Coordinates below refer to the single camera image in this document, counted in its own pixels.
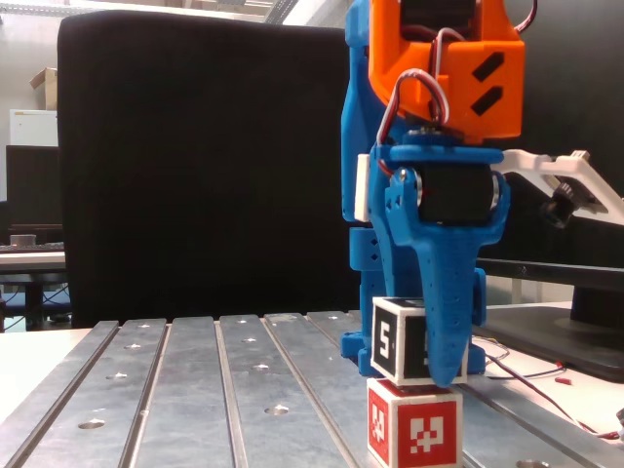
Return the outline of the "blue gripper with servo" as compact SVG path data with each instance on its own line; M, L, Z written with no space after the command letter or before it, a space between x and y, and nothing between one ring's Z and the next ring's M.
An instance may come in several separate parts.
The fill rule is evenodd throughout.
M503 152L417 143L374 150L392 174L386 190L370 190L385 295L424 298L428 367L435 384L446 388L472 334L479 249L500 240L510 209L511 189L491 169Z

